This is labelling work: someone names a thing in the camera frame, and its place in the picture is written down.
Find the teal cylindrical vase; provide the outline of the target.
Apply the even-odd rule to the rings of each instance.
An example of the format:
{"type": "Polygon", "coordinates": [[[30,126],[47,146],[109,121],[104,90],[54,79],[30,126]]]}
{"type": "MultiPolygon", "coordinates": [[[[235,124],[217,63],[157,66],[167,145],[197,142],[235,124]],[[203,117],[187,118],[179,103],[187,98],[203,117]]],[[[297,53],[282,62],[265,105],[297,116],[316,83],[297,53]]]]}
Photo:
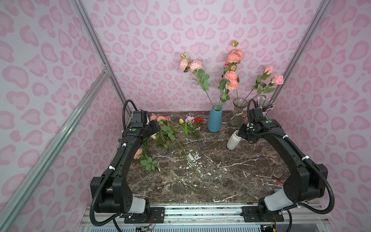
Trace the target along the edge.
{"type": "Polygon", "coordinates": [[[222,122],[222,107],[218,104],[215,104],[211,109],[207,128],[210,132],[218,132],[221,128],[222,122]]]}

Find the clear ribbed glass vase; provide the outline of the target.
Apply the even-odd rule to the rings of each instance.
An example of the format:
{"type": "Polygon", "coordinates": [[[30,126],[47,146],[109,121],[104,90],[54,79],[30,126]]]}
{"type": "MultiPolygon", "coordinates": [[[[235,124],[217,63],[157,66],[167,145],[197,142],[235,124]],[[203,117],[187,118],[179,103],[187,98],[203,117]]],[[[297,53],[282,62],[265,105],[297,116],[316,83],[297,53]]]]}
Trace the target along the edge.
{"type": "Polygon", "coordinates": [[[248,104],[247,100],[243,98],[235,98],[233,100],[232,115],[228,122],[230,126],[238,127],[241,124],[243,112],[244,109],[247,107],[247,104],[248,104]]]}

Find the light pink rose with stem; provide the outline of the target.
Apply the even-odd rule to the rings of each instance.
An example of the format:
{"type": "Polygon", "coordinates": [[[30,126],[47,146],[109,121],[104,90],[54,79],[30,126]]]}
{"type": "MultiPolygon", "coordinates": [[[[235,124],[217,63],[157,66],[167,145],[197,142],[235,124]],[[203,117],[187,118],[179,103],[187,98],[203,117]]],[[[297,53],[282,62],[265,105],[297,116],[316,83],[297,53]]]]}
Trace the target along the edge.
{"type": "Polygon", "coordinates": [[[266,97],[267,94],[273,93],[276,88],[284,84],[284,76],[281,74],[275,74],[271,77],[268,72],[265,72],[262,75],[259,75],[256,79],[255,84],[253,85],[252,91],[256,91],[256,95],[266,97]]]}

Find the pink peony flower branch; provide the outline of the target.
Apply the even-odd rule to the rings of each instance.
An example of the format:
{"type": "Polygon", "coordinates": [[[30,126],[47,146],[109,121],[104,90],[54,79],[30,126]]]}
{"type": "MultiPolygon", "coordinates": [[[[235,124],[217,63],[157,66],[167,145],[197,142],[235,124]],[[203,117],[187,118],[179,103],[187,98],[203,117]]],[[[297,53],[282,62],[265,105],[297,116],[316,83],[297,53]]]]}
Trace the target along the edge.
{"type": "Polygon", "coordinates": [[[224,67],[224,73],[228,71],[236,71],[238,64],[241,63],[243,60],[243,52],[238,49],[239,42],[238,41],[233,41],[232,47],[233,50],[227,55],[227,61],[225,63],[224,67]]]}

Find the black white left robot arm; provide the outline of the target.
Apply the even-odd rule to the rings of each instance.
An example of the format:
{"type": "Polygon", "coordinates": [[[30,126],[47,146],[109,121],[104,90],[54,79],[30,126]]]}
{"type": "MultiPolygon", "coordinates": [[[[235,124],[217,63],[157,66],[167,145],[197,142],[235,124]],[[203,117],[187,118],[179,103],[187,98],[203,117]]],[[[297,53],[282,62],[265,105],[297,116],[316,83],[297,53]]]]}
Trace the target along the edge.
{"type": "Polygon", "coordinates": [[[150,121],[147,111],[136,107],[132,121],[127,124],[125,116],[122,121],[123,131],[114,158],[103,174],[94,177],[90,183],[92,203],[89,219],[94,226],[103,226],[109,222],[116,224],[118,217],[130,217],[130,222],[139,223],[146,223],[153,218],[149,201],[133,196],[127,178],[136,152],[152,135],[159,132],[160,126],[150,121]]]}

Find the light pink carnation flower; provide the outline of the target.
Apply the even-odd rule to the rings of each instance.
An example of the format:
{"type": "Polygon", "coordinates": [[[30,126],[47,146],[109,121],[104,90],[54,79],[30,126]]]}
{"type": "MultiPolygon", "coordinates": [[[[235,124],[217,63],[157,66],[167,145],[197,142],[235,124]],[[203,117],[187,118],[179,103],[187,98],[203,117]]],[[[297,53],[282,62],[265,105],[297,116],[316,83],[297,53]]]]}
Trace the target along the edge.
{"type": "Polygon", "coordinates": [[[195,119],[195,118],[192,117],[192,116],[187,116],[187,118],[186,118],[185,121],[186,121],[187,123],[192,123],[192,122],[194,122],[194,119],[195,119]]]}

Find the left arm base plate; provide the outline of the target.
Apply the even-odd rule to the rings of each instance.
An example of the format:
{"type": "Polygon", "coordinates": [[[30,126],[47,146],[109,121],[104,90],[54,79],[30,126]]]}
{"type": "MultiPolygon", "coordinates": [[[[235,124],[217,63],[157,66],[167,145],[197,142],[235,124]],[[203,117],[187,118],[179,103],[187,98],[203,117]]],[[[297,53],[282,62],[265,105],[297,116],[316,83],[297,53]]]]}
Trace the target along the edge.
{"type": "Polygon", "coordinates": [[[165,208],[151,207],[146,209],[143,214],[133,214],[131,217],[124,219],[125,224],[149,224],[149,223],[164,223],[165,208]]]}

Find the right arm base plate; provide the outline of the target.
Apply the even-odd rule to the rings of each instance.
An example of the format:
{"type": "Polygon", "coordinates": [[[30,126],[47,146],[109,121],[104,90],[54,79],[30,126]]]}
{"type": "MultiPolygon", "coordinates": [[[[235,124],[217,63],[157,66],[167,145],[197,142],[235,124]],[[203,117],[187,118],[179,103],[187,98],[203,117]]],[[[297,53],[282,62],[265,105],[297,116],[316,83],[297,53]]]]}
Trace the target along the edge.
{"type": "Polygon", "coordinates": [[[265,211],[259,206],[243,206],[240,216],[243,217],[244,222],[284,222],[284,217],[278,211],[265,211]]]}

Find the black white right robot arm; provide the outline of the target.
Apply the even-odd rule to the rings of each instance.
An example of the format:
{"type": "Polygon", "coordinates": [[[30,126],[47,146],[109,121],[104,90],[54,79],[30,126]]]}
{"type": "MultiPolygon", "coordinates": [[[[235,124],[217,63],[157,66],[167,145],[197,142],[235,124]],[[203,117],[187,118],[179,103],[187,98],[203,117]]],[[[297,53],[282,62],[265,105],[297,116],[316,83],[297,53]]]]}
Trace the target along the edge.
{"type": "Polygon", "coordinates": [[[296,207],[305,207],[317,214],[328,214],[335,207],[335,196],[327,176],[328,169],[317,164],[306,156],[284,132],[282,126],[274,119],[267,119],[254,99],[247,103],[254,108],[247,108],[247,124],[242,124],[237,135],[250,144],[260,139],[267,141],[285,162],[290,175],[283,183],[283,188],[272,195],[263,197],[257,205],[257,216],[261,220],[269,220],[280,211],[288,211],[296,207]],[[329,203],[325,209],[319,210],[305,203],[325,195],[329,203]]]}

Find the pink rose with long stem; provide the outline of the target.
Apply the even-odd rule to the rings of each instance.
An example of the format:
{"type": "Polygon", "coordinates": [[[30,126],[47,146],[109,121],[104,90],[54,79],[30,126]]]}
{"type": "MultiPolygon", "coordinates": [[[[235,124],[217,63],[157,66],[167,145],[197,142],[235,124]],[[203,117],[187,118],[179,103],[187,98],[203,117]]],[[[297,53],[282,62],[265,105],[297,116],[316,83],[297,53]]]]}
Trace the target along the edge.
{"type": "Polygon", "coordinates": [[[260,84],[262,81],[265,81],[274,70],[275,68],[272,65],[266,66],[263,70],[263,74],[257,77],[256,84],[260,84]]]}

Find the pale pink peony branch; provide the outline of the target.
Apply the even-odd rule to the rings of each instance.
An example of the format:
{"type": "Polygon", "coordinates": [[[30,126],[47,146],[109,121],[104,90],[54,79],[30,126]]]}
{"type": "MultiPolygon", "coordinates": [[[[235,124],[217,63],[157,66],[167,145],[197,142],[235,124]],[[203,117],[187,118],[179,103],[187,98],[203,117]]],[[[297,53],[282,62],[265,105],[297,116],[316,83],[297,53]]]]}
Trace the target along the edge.
{"type": "Polygon", "coordinates": [[[193,80],[205,92],[208,100],[211,103],[211,106],[214,106],[211,97],[208,93],[211,86],[211,84],[209,83],[210,76],[206,74],[205,70],[203,69],[202,62],[199,60],[193,61],[191,57],[188,57],[185,53],[180,53],[180,57],[181,60],[179,64],[179,69],[184,73],[191,73],[194,75],[193,80]]]}

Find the white ribbed ceramic vase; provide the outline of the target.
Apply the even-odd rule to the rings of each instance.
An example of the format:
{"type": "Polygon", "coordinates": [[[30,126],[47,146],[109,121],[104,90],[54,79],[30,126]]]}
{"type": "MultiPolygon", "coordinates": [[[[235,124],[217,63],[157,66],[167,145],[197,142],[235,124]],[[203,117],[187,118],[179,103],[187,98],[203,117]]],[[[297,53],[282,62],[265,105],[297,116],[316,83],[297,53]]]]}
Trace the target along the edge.
{"type": "Polygon", "coordinates": [[[239,131],[236,130],[232,135],[231,137],[229,138],[228,140],[228,143],[227,143],[227,148],[229,150],[234,150],[237,145],[239,144],[239,142],[242,140],[242,137],[239,135],[239,131]]]}

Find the coral peony flower branch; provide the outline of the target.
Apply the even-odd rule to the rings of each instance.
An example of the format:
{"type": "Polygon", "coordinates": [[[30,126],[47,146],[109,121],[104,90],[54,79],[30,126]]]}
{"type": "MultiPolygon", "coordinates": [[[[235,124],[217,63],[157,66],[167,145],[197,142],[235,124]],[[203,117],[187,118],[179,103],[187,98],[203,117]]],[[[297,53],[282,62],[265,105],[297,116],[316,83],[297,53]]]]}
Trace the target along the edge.
{"type": "Polygon", "coordinates": [[[216,108],[218,111],[222,110],[222,105],[231,99],[230,92],[237,90],[238,87],[239,77],[237,73],[235,71],[225,72],[218,86],[220,90],[220,99],[216,108]]]}

